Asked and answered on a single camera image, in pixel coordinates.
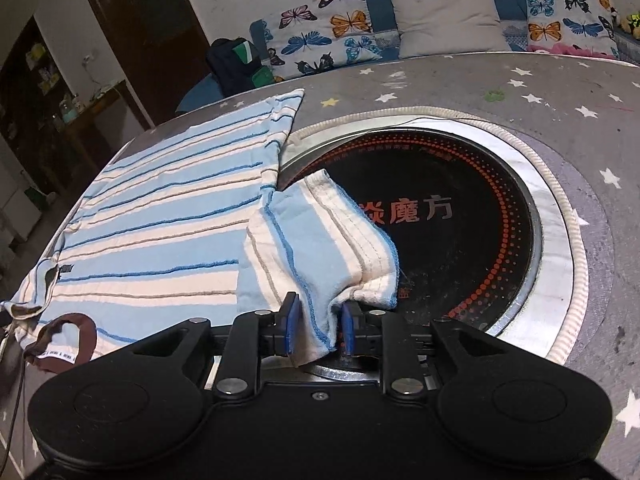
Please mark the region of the yellow plush toy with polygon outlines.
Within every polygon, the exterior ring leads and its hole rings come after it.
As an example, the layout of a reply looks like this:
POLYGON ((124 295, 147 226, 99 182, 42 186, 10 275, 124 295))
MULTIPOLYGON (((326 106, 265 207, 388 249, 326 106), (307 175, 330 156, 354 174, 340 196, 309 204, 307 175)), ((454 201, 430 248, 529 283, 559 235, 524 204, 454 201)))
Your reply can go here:
POLYGON ((627 35, 633 36, 635 40, 640 40, 640 14, 629 14, 618 18, 618 26, 627 35))

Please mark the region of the pink blanket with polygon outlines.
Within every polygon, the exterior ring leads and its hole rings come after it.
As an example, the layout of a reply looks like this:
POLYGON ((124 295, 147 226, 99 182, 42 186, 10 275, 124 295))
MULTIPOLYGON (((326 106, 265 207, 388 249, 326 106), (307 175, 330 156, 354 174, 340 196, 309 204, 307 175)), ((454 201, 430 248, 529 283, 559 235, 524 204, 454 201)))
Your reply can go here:
POLYGON ((577 46, 570 46, 569 44, 554 44, 551 47, 541 46, 540 44, 530 44, 527 47, 529 52, 544 52, 553 55, 573 55, 580 58, 609 58, 614 60, 616 58, 615 52, 606 53, 596 50, 582 49, 577 46))

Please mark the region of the teal kettle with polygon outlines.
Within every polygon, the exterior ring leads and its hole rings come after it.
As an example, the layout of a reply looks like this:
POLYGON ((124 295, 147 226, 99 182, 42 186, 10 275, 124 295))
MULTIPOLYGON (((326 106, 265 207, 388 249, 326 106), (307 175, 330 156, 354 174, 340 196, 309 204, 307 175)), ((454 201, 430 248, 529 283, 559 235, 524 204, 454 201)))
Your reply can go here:
POLYGON ((62 101, 58 103, 58 108, 60 109, 62 121, 65 125, 73 122, 79 115, 73 97, 68 93, 66 93, 62 101))

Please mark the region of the grey star tablecloth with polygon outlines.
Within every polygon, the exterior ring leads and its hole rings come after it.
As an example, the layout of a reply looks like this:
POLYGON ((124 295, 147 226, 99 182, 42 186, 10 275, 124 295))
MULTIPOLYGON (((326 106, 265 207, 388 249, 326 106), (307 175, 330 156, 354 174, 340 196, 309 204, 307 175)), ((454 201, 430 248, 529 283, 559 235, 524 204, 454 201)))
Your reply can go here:
POLYGON ((308 148, 396 127, 480 142, 515 170, 533 196, 542 248, 514 320, 491 335, 448 316, 411 324, 397 304, 358 302, 363 354, 344 352, 342 306, 335 349, 298 365, 283 350, 280 308, 256 310, 221 326, 189 318, 54 372, 35 363, 1 311, 2 477, 637 478, 637 66, 439 55, 199 107, 120 148, 27 274, 110 162, 296 89, 304 99, 280 172, 308 148))

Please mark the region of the left butterfly pillow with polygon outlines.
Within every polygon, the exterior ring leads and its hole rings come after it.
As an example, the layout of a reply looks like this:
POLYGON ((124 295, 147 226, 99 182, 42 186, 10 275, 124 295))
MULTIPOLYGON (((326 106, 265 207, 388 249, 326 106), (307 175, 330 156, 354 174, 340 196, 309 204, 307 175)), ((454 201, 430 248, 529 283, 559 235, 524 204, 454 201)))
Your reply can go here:
POLYGON ((382 58, 367 0, 314 0, 254 22, 250 34, 277 81, 382 58))

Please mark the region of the dark wooden shelf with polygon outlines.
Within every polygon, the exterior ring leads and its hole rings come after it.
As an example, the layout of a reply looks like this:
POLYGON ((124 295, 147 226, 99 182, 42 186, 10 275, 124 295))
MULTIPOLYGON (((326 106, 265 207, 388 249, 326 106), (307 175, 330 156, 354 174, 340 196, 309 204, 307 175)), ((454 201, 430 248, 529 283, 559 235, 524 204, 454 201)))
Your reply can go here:
POLYGON ((43 193, 61 193, 72 180, 72 147, 60 103, 70 94, 51 51, 30 18, 1 67, 1 133, 43 193))

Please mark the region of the blue striped shirt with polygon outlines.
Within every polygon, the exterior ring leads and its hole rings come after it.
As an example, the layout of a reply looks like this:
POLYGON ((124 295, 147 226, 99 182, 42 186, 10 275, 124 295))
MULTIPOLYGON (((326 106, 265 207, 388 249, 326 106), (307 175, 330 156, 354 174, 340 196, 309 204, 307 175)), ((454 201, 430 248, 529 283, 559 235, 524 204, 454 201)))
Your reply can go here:
POLYGON ((62 372, 189 318, 277 311, 294 292, 303 365, 335 349, 345 302, 396 307, 393 242, 328 173, 277 187, 303 99, 270 96, 110 162, 2 302, 35 363, 62 372))

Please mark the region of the blue sofa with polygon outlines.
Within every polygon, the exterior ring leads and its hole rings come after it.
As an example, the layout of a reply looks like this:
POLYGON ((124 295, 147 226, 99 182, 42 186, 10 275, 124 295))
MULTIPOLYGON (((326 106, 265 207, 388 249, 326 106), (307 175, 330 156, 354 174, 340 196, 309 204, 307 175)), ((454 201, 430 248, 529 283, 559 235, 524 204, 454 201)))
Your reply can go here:
POLYGON ((638 61, 636 14, 613 0, 312 0, 209 47, 184 114, 236 94, 357 64, 429 55, 544 52, 638 61))

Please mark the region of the white refrigerator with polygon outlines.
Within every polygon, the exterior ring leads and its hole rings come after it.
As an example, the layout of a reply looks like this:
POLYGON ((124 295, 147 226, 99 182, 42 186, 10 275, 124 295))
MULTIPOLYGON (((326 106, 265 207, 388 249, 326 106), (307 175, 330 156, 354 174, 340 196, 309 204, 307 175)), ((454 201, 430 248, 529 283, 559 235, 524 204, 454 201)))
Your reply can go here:
POLYGON ((42 213, 27 196, 30 182, 24 168, 1 151, 1 220, 16 240, 26 242, 42 213))

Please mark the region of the butterfly pillow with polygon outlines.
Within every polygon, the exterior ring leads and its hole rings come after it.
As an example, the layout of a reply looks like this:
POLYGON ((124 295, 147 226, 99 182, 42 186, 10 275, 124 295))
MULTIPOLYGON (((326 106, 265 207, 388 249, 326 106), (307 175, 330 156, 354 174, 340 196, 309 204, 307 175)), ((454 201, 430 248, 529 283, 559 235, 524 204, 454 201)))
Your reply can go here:
POLYGON ((615 52, 617 10, 613 0, 525 0, 527 47, 569 44, 599 52, 615 52))
POLYGON ((250 34, 277 81, 382 58, 367 0, 314 0, 254 22, 250 34))

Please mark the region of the grey plain pillow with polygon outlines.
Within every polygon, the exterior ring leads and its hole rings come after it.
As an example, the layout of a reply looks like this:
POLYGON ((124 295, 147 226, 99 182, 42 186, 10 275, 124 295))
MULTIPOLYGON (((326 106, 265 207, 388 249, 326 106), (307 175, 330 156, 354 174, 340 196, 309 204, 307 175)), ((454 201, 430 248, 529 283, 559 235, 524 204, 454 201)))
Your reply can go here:
POLYGON ((390 1, 399 32, 400 58, 511 50, 495 0, 390 1))

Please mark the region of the dark wooden door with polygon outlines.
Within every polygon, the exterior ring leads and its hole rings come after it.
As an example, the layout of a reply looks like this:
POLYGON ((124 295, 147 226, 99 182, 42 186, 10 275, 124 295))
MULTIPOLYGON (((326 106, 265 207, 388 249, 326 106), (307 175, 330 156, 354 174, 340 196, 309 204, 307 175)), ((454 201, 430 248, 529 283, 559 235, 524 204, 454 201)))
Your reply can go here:
POLYGON ((88 0, 134 93, 154 124, 175 116, 209 73, 209 48, 189 0, 88 0))

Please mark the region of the black induction cooktop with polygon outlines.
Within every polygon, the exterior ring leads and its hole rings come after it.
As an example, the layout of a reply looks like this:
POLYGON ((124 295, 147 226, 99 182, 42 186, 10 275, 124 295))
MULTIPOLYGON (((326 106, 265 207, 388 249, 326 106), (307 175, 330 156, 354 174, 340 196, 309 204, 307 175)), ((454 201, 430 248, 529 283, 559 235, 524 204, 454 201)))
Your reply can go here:
POLYGON ((393 241, 397 310, 500 334, 533 288, 542 233, 533 196, 480 142, 434 129, 372 129, 308 148, 279 188, 317 170, 393 241))

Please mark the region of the right butterfly pillow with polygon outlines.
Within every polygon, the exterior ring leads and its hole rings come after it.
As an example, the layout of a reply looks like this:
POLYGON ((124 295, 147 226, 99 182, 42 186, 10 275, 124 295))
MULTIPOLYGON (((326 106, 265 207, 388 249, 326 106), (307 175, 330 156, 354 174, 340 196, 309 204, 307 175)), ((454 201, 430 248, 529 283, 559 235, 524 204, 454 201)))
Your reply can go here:
POLYGON ((525 0, 527 47, 569 44, 599 52, 615 52, 617 10, 613 0, 525 0))

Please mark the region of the dark blue backpack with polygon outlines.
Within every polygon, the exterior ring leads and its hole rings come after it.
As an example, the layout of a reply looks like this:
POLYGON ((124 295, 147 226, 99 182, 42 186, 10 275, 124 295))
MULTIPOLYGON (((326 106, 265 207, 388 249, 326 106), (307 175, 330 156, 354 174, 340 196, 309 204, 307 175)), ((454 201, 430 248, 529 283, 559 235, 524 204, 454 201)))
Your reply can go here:
POLYGON ((262 64, 254 44, 242 37, 216 39, 207 51, 206 63, 224 96, 274 83, 272 71, 262 64))

